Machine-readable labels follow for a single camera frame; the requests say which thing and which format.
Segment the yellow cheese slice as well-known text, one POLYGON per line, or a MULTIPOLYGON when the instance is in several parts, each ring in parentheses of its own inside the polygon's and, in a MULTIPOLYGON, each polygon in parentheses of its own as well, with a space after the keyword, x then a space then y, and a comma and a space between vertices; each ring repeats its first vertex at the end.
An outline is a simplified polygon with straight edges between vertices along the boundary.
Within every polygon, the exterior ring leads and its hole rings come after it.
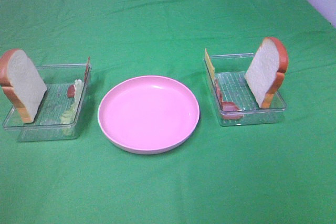
POLYGON ((209 57, 209 54, 206 48, 204 50, 204 60, 205 60, 211 81, 214 82, 215 81, 215 67, 213 66, 211 62, 211 59, 209 57))

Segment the green lettuce leaf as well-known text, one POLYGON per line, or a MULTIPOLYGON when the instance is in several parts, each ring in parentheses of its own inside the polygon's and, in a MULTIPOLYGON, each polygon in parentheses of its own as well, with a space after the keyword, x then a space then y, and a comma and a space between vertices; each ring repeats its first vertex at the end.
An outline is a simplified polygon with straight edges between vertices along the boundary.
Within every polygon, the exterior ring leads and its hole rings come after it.
POLYGON ((84 88, 84 83, 82 82, 81 79, 76 79, 75 84, 78 84, 77 89, 76 89, 76 94, 75 97, 72 98, 72 104, 69 109, 67 109, 60 117, 61 124, 70 124, 74 121, 77 109, 79 106, 79 102, 81 99, 82 91, 84 88))

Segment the left clear plastic container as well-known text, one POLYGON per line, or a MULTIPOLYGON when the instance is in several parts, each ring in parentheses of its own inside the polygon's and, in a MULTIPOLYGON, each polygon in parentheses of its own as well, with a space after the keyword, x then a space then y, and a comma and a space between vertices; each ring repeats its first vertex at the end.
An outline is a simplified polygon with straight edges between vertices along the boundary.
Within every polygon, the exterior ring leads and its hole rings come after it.
POLYGON ((44 98, 39 106, 33 123, 23 123, 18 111, 7 103, 9 112, 2 126, 12 131, 19 142, 70 140, 79 136, 83 128, 83 107, 87 102, 87 90, 90 83, 91 64, 87 81, 84 83, 81 99, 75 119, 70 124, 61 124, 61 115, 70 108, 73 99, 67 97, 70 85, 76 79, 83 81, 86 63, 44 65, 37 70, 47 86, 44 98))

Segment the right clear plastic container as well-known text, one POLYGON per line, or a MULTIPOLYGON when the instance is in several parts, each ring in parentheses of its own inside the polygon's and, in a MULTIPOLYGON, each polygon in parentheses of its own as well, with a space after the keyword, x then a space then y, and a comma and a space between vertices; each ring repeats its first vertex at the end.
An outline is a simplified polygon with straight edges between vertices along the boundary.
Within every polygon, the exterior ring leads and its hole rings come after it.
POLYGON ((219 81, 223 99, 234 102, 239 111, 231 114, 242 114, 240 120, 223 120, 221 115, 225 114, 220 107, 216 95, 215 81, 212 82, 205 64, 205 73, 216 115, 221 126, 254 125, 277 123, 281 121, 286 104, 280 93, 277 91, 268 109, 259 108, 253 93, 251 92, 245 78, 245 72, 254 58, 253 53, 229 54, 210 56, 215 67, 215 79, 219 81))

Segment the pink round plate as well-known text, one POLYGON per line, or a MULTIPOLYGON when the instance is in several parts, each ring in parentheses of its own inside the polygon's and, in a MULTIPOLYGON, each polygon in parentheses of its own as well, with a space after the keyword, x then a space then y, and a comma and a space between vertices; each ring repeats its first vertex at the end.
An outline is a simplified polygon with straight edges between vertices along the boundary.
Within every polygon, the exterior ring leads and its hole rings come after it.
POLYGON ((158 154, 184 143, 199 115, 198 101, 184 84, 164 76, 140 76, 103 97, 98 123, 115 146, 136 154, 158 154))

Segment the toast bread slice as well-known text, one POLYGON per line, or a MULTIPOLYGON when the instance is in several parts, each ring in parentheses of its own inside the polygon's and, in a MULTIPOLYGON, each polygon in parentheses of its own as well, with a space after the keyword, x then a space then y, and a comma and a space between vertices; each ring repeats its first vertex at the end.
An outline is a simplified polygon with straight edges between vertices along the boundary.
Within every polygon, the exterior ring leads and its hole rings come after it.
POLYGON ((283 43, 275 37, 266 37, 244 76, 259 108, 270 107, 276 91, 284 81, 288 63, 283 43))
POLYGON ((1 86, 22 122, 32 123, 47 86, 22 49, 10 49, 1 57, 1 86))

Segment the clear plastic container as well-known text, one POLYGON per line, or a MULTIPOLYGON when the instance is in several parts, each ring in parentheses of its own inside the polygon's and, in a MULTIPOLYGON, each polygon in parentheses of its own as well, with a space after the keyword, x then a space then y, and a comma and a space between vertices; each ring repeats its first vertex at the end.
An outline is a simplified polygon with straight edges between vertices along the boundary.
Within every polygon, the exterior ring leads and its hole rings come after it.
POLYGON ((223 99, 234 102, 239 111, 231 114, 242 114, 240 120, 223 120, 221 115, 225 114, 220 107, 216 95, 215 81, 212 82, 205 64, 205 73, 216 115, 221 126, 254 125, 277 123, 281 121, 286 104, 280 93, 277 91, 268 109, 259 108, 253 93, 251 92, 245 78, 245 72, 254 58, 253 53, 229 54, 210 56, 215 67, 215 79, 219 81, 223 99))
POLYGON ((81 99, 75 119, 70 124, 61 124, 61 115, 70 108, 73 99, 67 97, 70 85, 76 79, 83 81, 86 63, 44 65, 37 70, 47 86, 44 98, 39 106, 33 123, 23 123, 18 111, 7 103, 9 112, 2 126, 12 131, 19 142, 70 140, 79 136, 83 128, 83 107, 87 102, 87 90, 90 83, 91 64, 87 81, 84 83, 81 99))

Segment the green tablecloth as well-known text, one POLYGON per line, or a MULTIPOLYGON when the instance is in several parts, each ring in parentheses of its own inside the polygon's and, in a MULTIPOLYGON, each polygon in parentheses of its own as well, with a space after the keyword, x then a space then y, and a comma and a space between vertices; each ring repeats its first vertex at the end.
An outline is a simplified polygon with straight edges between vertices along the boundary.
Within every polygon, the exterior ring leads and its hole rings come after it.
POLYGON ((1 0, 1 52, 37 65, 91 59, 76 140, 19 143, 1 130, 1 223, 335 223, 335 29, 305 0, 1 0), (204 51, 287 48, 276 124, 222 127, 204 51), (179 80, 201 111, 194 134, 134 155, 101 132, 116 84, 179 80))

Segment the bacon strip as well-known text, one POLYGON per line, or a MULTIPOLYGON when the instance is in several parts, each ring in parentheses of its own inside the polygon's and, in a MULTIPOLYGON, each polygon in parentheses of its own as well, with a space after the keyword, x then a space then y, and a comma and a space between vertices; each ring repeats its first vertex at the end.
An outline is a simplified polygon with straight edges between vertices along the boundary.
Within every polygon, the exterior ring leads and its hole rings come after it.
MULTIPOLYGON (((86 69, 85 69, 85 75, 83 79, 83 83, 87 81, 88 78, 88 72, 89 72, 89 65, 90 65, 90 57, 88 57, 88 61, 86 63, 86 69)), ((77 89, 78 84, 72 84, 69 86, 68 91, 67 91, 67 97, 68 98, 74 98, 76 94, 76 89, 77 89)))
POLYGON ((239 111, 240 108, 234 102, 228 102, 223 99, 223 93, 221 91, 221 87, 219 85, 219 81, 215 79, 215 88, 216 88, 216 95, 219 101, 220 109, 225 112, 222 114, 221 117, 223 120, 240 120, 243 115, 242 114, 231 114, 232 112, 239 111))

